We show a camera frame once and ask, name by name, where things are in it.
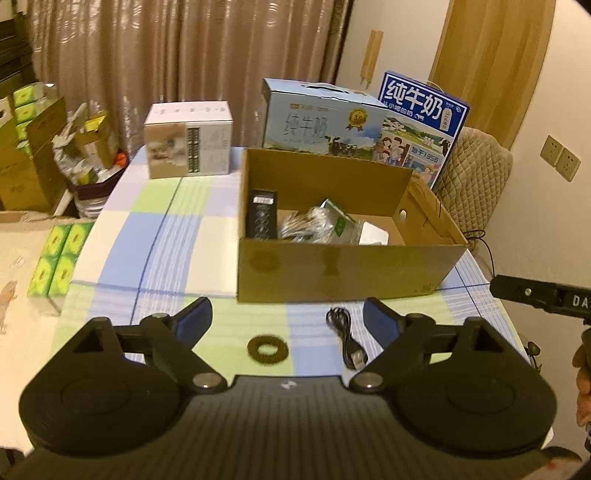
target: human hand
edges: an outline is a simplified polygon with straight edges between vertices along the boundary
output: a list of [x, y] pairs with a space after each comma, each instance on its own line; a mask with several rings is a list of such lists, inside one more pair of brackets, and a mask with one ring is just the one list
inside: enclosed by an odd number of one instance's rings
[[579, 369], [577, 374], [577, 425], [584, 427], [591, 421], [591, 370], [587, 364], [587, 357], [583, 345], [579, 347], [573, 357], [573, 367]]

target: power cord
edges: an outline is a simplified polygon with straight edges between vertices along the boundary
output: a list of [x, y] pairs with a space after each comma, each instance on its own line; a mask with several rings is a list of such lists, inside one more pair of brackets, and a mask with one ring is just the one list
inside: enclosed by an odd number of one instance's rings
[[488, 254], [491, 256], [491, 267], [492, 267], [492, 276], [493, 278], [496, 277], [495, 274], [495, 261], [492, 259], [492, 252], [491, 248], [488, 246], [486, 241], [484, 240], [484, 236], [486, 232], [484, 230], [468, 230], [467, 232], [462, 232], [462, 234], [466, 237], [466, 240], [480, 240], [488, 250]]
[[334, 307], [326, 314], [326, 323], [343, 343], [343, 362], [349, 370], [359, 370], [368, 362], [368, 354], [351, 335], [351, 314], [343, 307]]

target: open cardboard box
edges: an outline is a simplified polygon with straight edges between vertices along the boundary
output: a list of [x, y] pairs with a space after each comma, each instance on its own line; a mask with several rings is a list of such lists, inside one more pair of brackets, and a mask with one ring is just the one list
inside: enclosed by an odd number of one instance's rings
[[[277, 192], [278, 217], [332, 199], [388, 231], [388, 245], [246, 238], [250, 189]], [[432, 293], [467, 242], [409, 168], [347, 157], [247, 149], [242, 162], [238, 301], [342, 301]]]
[[18, 150], [16, 122], [8, 108], [0, 109], [0, 197], [6, 210], [52, 212], [66, 184], [53, 160], [51, 140], [66, 124], [61, 98], [27, 125], [32, 156]]

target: beige curtain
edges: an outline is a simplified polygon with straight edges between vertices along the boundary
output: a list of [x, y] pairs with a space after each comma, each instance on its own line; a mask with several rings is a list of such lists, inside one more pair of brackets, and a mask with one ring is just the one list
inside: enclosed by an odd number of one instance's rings
[[227, 100], [252, 145], [263, 77], [334, 81], [353, 0], [29, 0], [33, 63], [142, 145], [155, 102]]
[[556, 0], [451, 0], [430, 80], [470, 105], [466, 121], [511, 148], [550, 38]]

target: box handle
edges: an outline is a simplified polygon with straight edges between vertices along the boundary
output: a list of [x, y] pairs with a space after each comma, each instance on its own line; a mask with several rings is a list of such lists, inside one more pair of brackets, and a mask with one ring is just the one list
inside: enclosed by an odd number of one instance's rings
[[330, 83], [322, 83], [322, 82], [318, 82], [318, 83], [311, 83], [309, 85], [303, 85], [306, 88], [314, 88], [314, 89], [318, 89], [318, 90], [328, 90], [329, 92], [339, 92], [339, 93], [350, 93], [347, 90], [342, 90], [334, 85], [331, 85]]

